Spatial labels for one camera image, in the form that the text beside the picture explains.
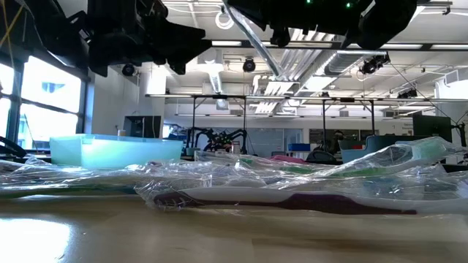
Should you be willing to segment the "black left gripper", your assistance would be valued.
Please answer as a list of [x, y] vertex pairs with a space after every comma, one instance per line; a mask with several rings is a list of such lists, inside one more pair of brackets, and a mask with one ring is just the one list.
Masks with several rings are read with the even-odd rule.
[[88, 67], [103, 77], [115, 65], [141, 66], [152, 60], [147, 22], [156, 23], [155, 64], [168, 64], [177, 75], [212, 47], [201, 28], [171, 23], [161, 0], [88, 0]]

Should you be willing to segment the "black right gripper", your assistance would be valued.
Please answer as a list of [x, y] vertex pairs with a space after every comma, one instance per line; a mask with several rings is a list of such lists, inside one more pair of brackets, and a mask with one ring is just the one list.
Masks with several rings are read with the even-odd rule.
[[261, 29], [273, 29], [271, 44], [290, 43], [289, 28], [344, 36], [357, 26], [362, 0], [227, 0]]

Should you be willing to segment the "black monitor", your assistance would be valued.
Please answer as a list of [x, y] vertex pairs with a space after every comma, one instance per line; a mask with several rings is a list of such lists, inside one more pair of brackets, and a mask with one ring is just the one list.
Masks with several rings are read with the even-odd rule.
[[128, 137], [159, 138], [161, 117], [137, 115], [124, 118], [124, 130]]
[[420, 137], [441, 137], [452, 142], [452, 127], [449, 117], [414, 115], [413, 133]]

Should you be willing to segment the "light turquoise plastic bin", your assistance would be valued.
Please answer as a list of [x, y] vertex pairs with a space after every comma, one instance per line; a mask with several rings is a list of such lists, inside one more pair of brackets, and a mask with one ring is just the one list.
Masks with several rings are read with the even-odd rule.
[[101, 134], [75, 134], [50, 138], [53, 164], [85, 169], [122, 169], [150, 161], [169, 161], [181, 157], [183, 143], [142, 137]]

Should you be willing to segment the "magenta cloth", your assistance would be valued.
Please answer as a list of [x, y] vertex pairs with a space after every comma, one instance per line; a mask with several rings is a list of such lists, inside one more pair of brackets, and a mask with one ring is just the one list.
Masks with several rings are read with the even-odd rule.
[[291, 156], [276, 155], [276, 156], [272, 156], [271, 159], [276, 160], [276, 161], [284, 161], [284, 162], [290, 162], [290, 163], [296, 163], [296, 164], [306, 163], [303, 159], [291, 157]]

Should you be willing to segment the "person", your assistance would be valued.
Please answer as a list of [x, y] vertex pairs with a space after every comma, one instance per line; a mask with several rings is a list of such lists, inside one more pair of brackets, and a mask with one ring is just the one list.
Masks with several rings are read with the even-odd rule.
[[339, 142], [343, 139], [344, 139], [344, 134], [342, 131], [336, 130], [333, 133], [333, 137], [331, 140], [331, 153], [332, 154], [338, 153], [341, 150], [339, 146]]

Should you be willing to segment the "black chair back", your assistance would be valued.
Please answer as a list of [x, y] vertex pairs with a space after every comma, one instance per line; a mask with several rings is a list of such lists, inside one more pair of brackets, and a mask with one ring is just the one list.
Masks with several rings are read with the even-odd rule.
[[307, 156], [306, 162], [315, 164], [335, 164], [337, 160], [334, 155], [326, 151], [314, 150]]

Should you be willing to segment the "grey-blue plastic bin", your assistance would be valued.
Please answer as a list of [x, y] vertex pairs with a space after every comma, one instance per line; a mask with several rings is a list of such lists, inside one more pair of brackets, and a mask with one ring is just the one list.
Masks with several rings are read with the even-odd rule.
[[367, 154], [379, 151], [396, 142], [423, 139], [424, 136], [371, 135], [363, 141], [339, 140], [342, 161], [344, 163], [359, 159]]

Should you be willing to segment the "black background station frame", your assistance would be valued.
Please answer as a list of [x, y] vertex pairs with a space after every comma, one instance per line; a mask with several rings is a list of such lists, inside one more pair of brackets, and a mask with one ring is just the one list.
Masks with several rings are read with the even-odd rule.
[[374, 115], [374, 100], [373, 99], [364, 99], [364, 98], [353, 98], [353, 97], [310, 97], [310, 96], [246, 96], [246, 95], [226, 95], [226, 94], [146, 94], [145, 97], [151, 98], [191, 98], [193, 100], [192, 106], [192, 140], [195, 138], [195, 112], [196, 112], [196, 100], [198, 98], [211, 98], [211, 99], [242, 99], [244, 103], [242, 106], [246, 108], [246, 103], [248, 99], [259, 99], [259, 100], [290, 100], [290, 99], [302, 99], [302, 100], [318, 100], [322, 102], [322, 125], [323, 130], [326, 130], [326, 121], [325, 121], [325, 102], [341, 102], [341, 103], [352, 103], [352, 102], [369, 102], [371, 108], [368, 111], [371, 113], [371, 130], [372, 134], [375, 135], [375, 115]]

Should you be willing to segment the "silver ventilation duct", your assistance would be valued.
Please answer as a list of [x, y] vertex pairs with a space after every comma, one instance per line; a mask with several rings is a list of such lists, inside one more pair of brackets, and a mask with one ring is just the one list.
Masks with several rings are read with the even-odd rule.
[[369, 50], [337, 50], [331, 57], [330, 61], [325, 63], [324, 75], [338, 76], [350, 70], [358, 64], [363, 58], [372, 56], [384, 56], [385, 51], [369, 51]]

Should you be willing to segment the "black window frame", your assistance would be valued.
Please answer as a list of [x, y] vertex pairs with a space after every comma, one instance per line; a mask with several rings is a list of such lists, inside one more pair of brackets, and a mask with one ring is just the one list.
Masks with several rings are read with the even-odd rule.
[[25, 150], [83, 131], [88, 81], [35, 56], [0, 58], [0, 136]]

